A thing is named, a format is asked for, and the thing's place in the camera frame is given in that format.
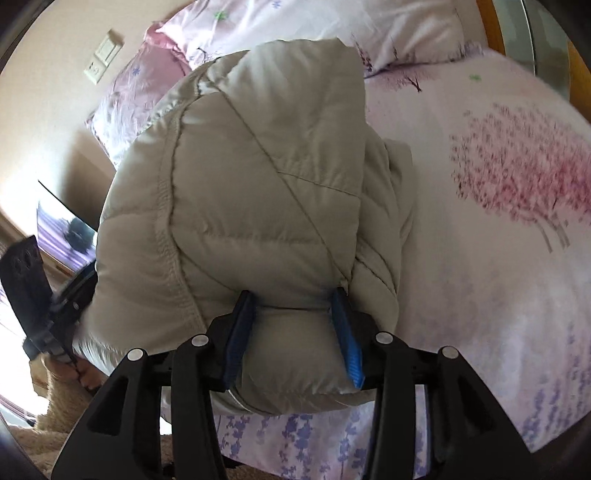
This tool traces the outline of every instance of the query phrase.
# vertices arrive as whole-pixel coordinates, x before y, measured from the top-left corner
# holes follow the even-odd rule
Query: television
[[[96,232],[42,183],[37,204],[37,243],[57,265],[78,272],[96,258]]]

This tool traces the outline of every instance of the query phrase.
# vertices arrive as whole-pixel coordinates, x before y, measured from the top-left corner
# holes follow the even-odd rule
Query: beige down jacket
[[[157,105],[115,176],[74,347],[110,373],[132,348],[203,333],[250,290],[256,324],[217,411],[364,403],[329,297],[343,286],[394,331],[414,194],[408,148],[365,122],[354,49],[275,41],[204,64]]]

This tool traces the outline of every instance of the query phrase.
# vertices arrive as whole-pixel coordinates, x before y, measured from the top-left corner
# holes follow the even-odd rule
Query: metal screw
[[[456,359],[457,357],[460,356],[460,352],[457,351],[457,349],[455,347],[452,346],[445,346],[443,347],[443,349],[441,350],[441,352],[443,353],[443,356],[445,358],[449,358],[451,360]]]
[[[191,340],[193,346],[205,346],[209,343],[209,337],[207,335],[195,335]]]
[[[144,356],[144,353],[142,350],[140,350],[139,348],[134,348],[132,351],[130,351],[127,354],[127,358],[129,360],[131,360],[132,362],[135,362],[137,360],[139,360],[140,358],[142,358]]]
[[[375,341],[381,343],[382,345],[389,345],[394,341],[394,337],[391,333],[388,332],[379,332],[375,336]]]

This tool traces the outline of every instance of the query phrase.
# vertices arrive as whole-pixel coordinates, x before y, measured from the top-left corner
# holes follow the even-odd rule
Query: wooden bed frame
[[[505,55],[501,24],[493,0],[476,0],[489,48]],[[570,103],[591,122],[591,72],[569,40]]]

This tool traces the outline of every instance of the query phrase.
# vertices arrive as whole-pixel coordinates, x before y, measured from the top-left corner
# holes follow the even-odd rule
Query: pink pillow
[[[197,0],[159,30],[195,69],[272,40],[339,38],[356,47],[366,74],[391,63],[434,63],[464,54],[450,0]]]
[[[86,121],[115,168],[138,136],[156,103],[191,70],[184,55],[166,35],[148,29],[136,56],[110,85]]]

